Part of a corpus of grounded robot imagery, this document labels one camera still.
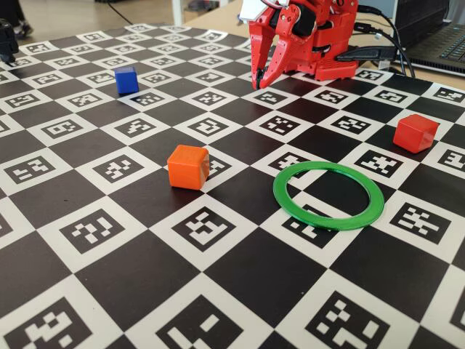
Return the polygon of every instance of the cube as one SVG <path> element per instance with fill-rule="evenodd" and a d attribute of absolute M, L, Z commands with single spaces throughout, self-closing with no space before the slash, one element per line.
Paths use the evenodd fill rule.
<path fill-rule="evenodd" d="M 419 153 L 433 144 L 439 124 L 418 114 L 413 114 L 399 120 L 395 130 L 394 144 L 410 151 Z"/>
<path fill-rule="evenodd" d="M 178 145 L 168 158 L 168 173 L 172 187 L 200 190 L 210 173 L 209 151 Z"/>
<path fill-rule="evenodd" d="M 134 67 L 117 68 L 115 71 L 116 87 L 118 93 L 134 93 L 139 91 L 137 73 Z"/>

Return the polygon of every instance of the blue cube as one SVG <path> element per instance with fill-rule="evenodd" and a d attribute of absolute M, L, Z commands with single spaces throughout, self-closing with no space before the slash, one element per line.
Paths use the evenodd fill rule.
<path fill-rule="evenodd" d="M 134 93 L 139 91 L 137 73 L 134 67 L 123 67 L 115 69 L 116 86 L 118 93 Z"/>

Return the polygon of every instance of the green ring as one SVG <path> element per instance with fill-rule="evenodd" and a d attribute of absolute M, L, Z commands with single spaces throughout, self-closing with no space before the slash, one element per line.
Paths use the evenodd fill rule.
<path fill-rule="evenodd" d="M 334 171 L 341 175 L 348 176 L 360 184 L 366 190 L 370 200 L 370 204 L 366 210 L 350 218 L 329 218 L 310 213 L 297 206 L 288 194 L 287 183 L 292 176 L 312 169 Z M 354 169 L 331 162 L 306 161 L 285 168 L 275 178 L 273 193 L 275 194 L 276 201 L 292 217 L 312 227 L 329 230 L 354 230 L 363 228 L 377 220 L 384 209 L 383 193 L 374 181 Z"/>

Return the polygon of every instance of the checkerboard mat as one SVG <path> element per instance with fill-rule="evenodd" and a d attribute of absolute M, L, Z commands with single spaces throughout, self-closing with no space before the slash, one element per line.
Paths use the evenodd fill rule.
<path fill-rule="evenodd" d="M 118 95 L 113 69 L 140 91 Z M 28 44 L 0 70 L 0 348 L 465 348 L 465 92 L 361 68 L 251 88 L 250 42 L 136 24 Z M 440 123 L 431 149 L 397 122 Z M 171 188 L 178 144 L 205 147 L 200 191 Z M 301 161 L 376 181 L 364 229 L 312 228 L 275 202 Z M 288 190 L 329 217 L 351 179 Z"/>

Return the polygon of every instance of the laptop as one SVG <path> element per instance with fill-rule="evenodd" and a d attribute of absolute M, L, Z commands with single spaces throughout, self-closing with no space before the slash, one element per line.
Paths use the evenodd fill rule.
<path fill-rule="evenodd" d="M 395 25 L 412 64 L 465 76 L 465 0 L 393 2 Z M 448 15 L 464 22 L 446 20 Z"/>

